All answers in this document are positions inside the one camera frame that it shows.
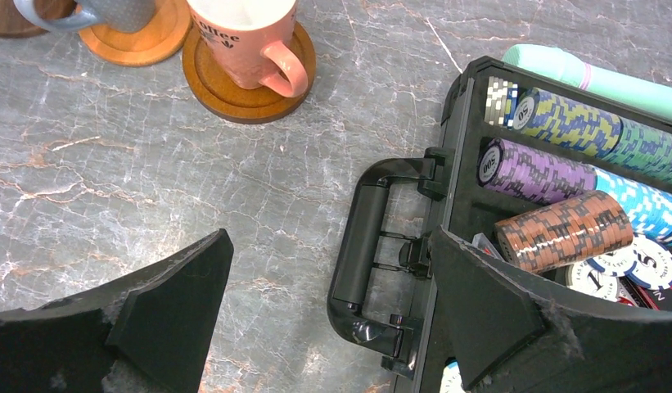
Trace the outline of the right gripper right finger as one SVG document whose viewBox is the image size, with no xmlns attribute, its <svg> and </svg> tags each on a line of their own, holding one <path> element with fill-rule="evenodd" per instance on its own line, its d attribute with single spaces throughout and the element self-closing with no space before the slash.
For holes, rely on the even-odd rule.
<svg viewBox="0 0 672 393">
<path fill-rule="evenodd" d="M 437 228 L 438 306 L 474 392 L 672 392 L 672 312 L 598 299 Z"/>
</svg>

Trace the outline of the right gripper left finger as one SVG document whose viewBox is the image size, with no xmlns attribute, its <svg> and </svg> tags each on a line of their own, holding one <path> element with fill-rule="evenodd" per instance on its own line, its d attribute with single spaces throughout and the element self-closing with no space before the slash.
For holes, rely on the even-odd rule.
<svg viewBox="0 0 672 393">
<path fill-rule="evenodd" d="M 224 229 L 37 309 L 0 312 L 0 392 L 195 392 L 228 282 Z"/>
</svg>

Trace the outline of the large brown wooden saucer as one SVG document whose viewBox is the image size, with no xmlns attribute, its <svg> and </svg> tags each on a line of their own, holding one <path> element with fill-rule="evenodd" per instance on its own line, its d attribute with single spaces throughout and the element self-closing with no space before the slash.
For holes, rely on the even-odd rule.
<svg viewBox="0 0 672 393">
<path fill-rule="evenodd" d="M 306 92 L 299 97 L 283 97 L 265 86 L 251 90 L 237 86 L 214 59 L 195 21 L 183 47 L 183 70 L 196 98 L 207 109 L 226 120 L 261 124 L 289 115 L 312 88 L 316 54 L 309 34 L 298 21 L 289 48 L 302 62 L 309 79 Z"/>
</svg>

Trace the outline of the light orange wooden coaster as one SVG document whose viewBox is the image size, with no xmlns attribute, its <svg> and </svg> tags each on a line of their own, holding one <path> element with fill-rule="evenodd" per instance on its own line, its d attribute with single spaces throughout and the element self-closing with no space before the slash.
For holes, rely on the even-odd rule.
<svg viewBox="0 0 672 393">
<path fill-rule="evenodd" d="M 106 25 L 81 29 L 79 37 L 90 51 L 122 66 L 150 66 L 174 55 L 184 44 L 192 15 L 183 0 L 157 0 L 156 13 L 145 28 L 132 34 Z"/>
</svg>

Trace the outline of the white mug pink handle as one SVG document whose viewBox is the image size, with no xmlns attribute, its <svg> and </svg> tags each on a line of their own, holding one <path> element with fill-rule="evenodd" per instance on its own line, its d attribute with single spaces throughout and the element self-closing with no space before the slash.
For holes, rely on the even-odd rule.
<svg viewBox="0 0 672 393">
<path fill-rule="evenodd" d="M 288 98 L 306 92 L 307 71 L 289 48 L 296 1 L 190 1 L 188 6 L 214 59 L 237 86 L 265 86 Z"/>
</svg>

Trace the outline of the dark brown wooden coaster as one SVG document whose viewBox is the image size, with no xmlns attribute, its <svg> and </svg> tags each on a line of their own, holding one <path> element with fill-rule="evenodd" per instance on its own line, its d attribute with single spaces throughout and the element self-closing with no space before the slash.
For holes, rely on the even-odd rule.
<svg viewBox="0 0 672 393">
<path fill-rule="evenodd" d="M 35 9 L 45 20 L 70 16 L 76 8 L 73 0 L 36 0 Z M 16 9 L 12 0 L 0 0 L 0 37 L 28 38 L 47 31 L 26 20 Z"/>
</svg>

